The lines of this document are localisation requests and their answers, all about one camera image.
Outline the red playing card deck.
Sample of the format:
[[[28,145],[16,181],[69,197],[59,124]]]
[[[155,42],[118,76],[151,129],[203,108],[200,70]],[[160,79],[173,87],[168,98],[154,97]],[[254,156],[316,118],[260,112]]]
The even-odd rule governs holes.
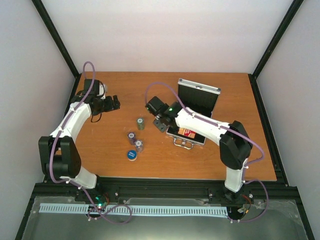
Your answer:
[[[196,136],[196,132],[186,128],[179,128],[178,134],[191,139],[194,139]]]

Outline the aluminium poker case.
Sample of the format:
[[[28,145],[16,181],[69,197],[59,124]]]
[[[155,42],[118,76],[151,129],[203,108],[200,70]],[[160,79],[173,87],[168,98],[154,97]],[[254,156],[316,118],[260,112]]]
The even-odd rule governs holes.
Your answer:
[[[211,118],[214,108],[221,94],[218,87],[180,78],[177,82],[177,94],[182,103],[191,110]],[[203,147],[206,138],[196,133],[195,138],[184,137],[178,134],[179,128],[170,127],[166,135],[173,138],[177,147],[191,150],[195,145]]]

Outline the green poker chip stack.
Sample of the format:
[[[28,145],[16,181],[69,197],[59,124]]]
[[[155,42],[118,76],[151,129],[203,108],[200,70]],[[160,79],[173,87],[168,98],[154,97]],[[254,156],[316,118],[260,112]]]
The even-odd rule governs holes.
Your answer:
[[[138,130],[142,131],[145,129],[145,120],[143,117],[139,117],[136,120]]]

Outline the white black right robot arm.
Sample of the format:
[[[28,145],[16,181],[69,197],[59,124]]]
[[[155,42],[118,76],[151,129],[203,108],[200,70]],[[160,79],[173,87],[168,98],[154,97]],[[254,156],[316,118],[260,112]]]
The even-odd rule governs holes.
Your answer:
[[[180,100],[168,105],[157,96],[149,100],[145,108],[155,116],[159,128],[191,130],[219,147],[220,160],[226,166],[224,198],[230,203],[236,202],[241,194],[244,170],[253,148],[242,123],[214,120],[184,106]]]

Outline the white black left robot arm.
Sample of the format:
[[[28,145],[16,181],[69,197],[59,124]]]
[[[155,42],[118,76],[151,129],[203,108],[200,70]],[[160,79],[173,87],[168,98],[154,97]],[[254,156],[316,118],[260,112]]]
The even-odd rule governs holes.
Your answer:
[[[70,101],[67,114],[59,126],[38,141],[42,172],[53,182],[75,183],[87,189],[92,201],[103,198],[104,188],[97,184],[98,176],[82,166],[76,139],[88,118],[118,110],[117,95],[107,96],[107,86],[99,80],[85,79],[84,89]]]

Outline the grey poker chip stack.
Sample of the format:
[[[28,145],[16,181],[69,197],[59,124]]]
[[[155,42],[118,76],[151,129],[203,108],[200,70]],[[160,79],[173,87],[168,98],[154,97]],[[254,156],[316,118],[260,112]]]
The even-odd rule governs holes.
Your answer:
[[[143,142],[139,139],[137,139],[135,142],[134,142],[134,145],[135,145],[135,148],[136,148],[136,151],[137,152],[142,152],[144,150],[144,145],[143,145]]]

